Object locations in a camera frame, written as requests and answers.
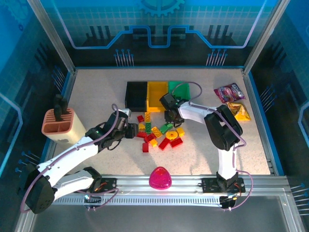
red lego brick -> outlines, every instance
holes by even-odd
[[[175,139],[173,141],[170,142],[170,145],[172,146],[172,148],[175,148],[179,145],[183,144],[183,141],[181,138]]]
[[[148,143],[143,143],[143,152],[144,153],[149,152],[149,144]]]
[[[166,146],[169,144],[169,139],[165,138],[162,143],[160,143],[159,148],[164,151],[164,149],[166,148]]]
[[[137,116],[137,120],[139,121],[139,123],[143,122],[144,121],[143,115]]]
[[[138,134],[136,135],[136,137],[139,137],[139,138],[146,138],[147,137],[147,133],[146,132],[138,132]]]
[[[149,143],[151,140],[153,140],[153,139],[155,139],[155,138],[156,138],[155,134],[151,133],[151,134],[148,135],[146,138],[144,138],[144,141],[145,141],[146,143]]]

snack bag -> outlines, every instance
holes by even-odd
[[[213,91],[220,98],[222,103],[234,102],[240,99],[246,99],[236,83],[232,83],[227,86],[222,86],[220,88],[214,89]]]
[[[250,121],[246,107],[240,103],[227,103],[227,107],[232,111],[232,114],[237,121]]]

storage box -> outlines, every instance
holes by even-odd
[[[147,82],[130,82],[126,85],[125,105],[132,112],[146,112]]]
[[[42,125],[42,133],[63,149],[73,146],[86,134],[86,129],[74,110],[68,108],[67,111],[70,114],[61,115],[63,121],[56,122],[54,110],[48,110]]]
[[[179,85],[183,83],[183,81],[169,81],[169,93],[171,94],[173,89]],[[189,89],[189,84],[183,84],[181,86],[179,86],[173,93],[173,95],[175,96],[176,99],[180,100],[180,99],[186,99],[186,100],[190,100],[190,89]]]
[[[147,85],[147,112],[164,112],[165,108],[160,102],[168,93],[169,85],[167,81],[150,81]]]

purple snack bag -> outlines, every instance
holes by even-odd
[[[222,103],[246,99],[236,83],[216,88],[213,91],[220,98]]]

beige tabletop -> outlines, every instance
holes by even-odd
[[[112,113],[111,104],[125,107],[127,81],[195,81],[202,88],[202,95],[194,103],[218,107],[222,103],[213,89],[236,82],[247,96],[240,70],[216,69],[104,69],[79,70],[71,94],[69,107],[72,107],[86,130],[106,121]],[[191,97],[198,93],[198,88],[190,86]],[[237,167],[251,174],[269,174],[268,164],[257,130],[252,108],[248,99],[242,101],[251,116],[251,121],[240,122],[243,138],[248,145],[237,151]],[[129,122],[138,123],[132,113]],[[151,113],[152,127],[161,127],[163,113]],[[149,153],[142,152],[141,138],[123,139],[113,151],[103,150],[89,158],[71,173],[84,167],[92,166],[101,174],[150,174],[158,166],[165,167],[174,175],[215,174],[218,171],[218,151],[212,144],[206,126],[186,120],[183,144],[172,149],[169,145],[161,151],[150,147]],[[62,152],[57,146],[55,155]]]

